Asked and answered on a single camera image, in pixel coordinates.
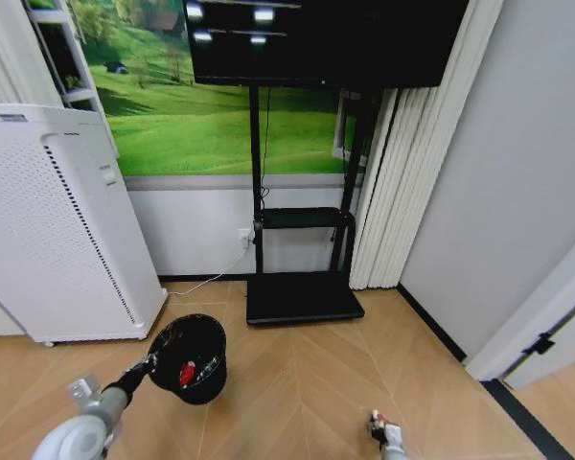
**green grass mural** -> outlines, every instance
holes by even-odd
[[[146,19],[119,10],[137,1],[149,7]],[[83,31],[89,31],[83,51],[123,174],[250,173],[247,88],[194,83],[187,37],[149,30],[158,27],[158,6],[172,17],[183,13],[180,0],[76,2]],[[110,61],[122,62],[128,73],[108,72]],[[260,103],[264,151],[266,88]],[[342,173],[342,161],[332,156],[337,104],[337,91],[272,88],[266,172]]]

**wall baseboard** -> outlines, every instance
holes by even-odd
[[[453,341],[451,336],[441,327],[439,323],[437,323],[430,313],[426,311],[424,307],[411,295],[411,293],[404,287],[401,283],[396,286],[396,290],[404,297],[404,300],[411,306],[411,308],[420,315],[420,317],[424,320],[424,322],[428,325],[428,327],[435,333],[439,340],[443,342],[443,344],[447,347],[449,352],[460,362],[467,357],[467,354],[464,353],[464,350],[460,348],[460,346]]]
[[[532,443],[540,450],[545,458],[572,459],[573,456],[566,451],[552,434],[547,431],[511,391],[498,379],[482,381],[483,387],[513,419],[517,426],[524,432]]]
[[[247,281],[253,275],[253,273],[227,273],[225,275],[221,275],[218,278],[218,281]],[[216,276],[218,275],[159,275],[158,279],[160,280],[160,283],[174,283],[178,281],[207,281]]]

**door frame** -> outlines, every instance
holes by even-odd
[[[499,378],[531,346],[575,307],[575,244],[492,339],[467,362],[476,380]]]

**white air purifier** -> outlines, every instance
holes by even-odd
[[[166,298],[101,117],[0,104],[0,305],[36,342],[144,338]]]

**red object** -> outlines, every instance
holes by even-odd
[[[181,368],[181,372],[179,373],[179,385],[182,388],[187,387],[188,383],[190,383],[190,381],[194,377],[195,368],[196,368],[196,365],[194,364],[193,361],[188,361],[185,364],[183,364],[183,367]]]

